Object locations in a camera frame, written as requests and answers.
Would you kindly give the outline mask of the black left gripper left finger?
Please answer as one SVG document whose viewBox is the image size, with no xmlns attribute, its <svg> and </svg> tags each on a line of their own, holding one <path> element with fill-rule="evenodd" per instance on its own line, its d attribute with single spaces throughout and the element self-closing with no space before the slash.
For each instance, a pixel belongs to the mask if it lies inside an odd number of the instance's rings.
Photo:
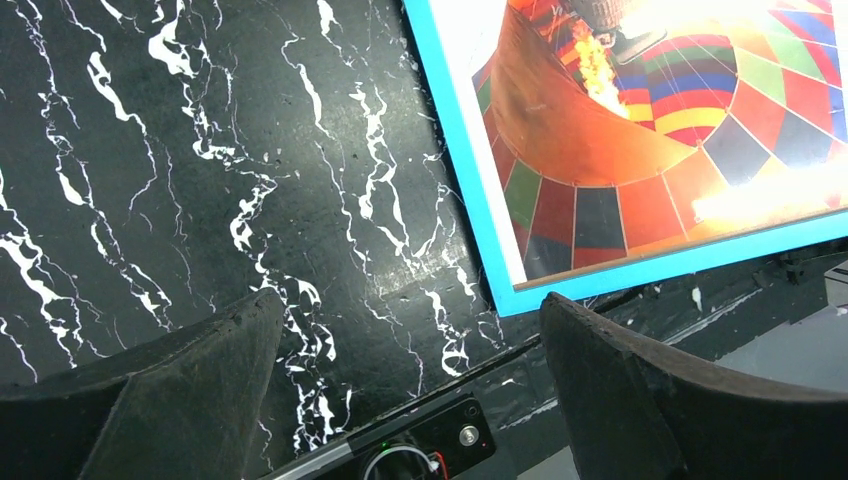
<svg viewBox="0 0 848 480">
<path fill-rule="evenodd" d="M 283 329 L 265 288 L 207 319 L 1 389 L 5 479 L 238 479 Z"/>
</svg>

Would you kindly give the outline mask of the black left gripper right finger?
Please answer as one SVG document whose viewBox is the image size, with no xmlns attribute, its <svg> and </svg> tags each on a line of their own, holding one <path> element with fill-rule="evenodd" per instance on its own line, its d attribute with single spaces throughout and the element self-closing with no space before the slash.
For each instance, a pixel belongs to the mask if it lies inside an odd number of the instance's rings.
<svg viewBox="0 0 848 480">
<path fill-rule="evenodd" d="M 847 397 L 741 373 L 556 293 L 540 338 L 583 479 L 843 479 Z"/>
</svg>

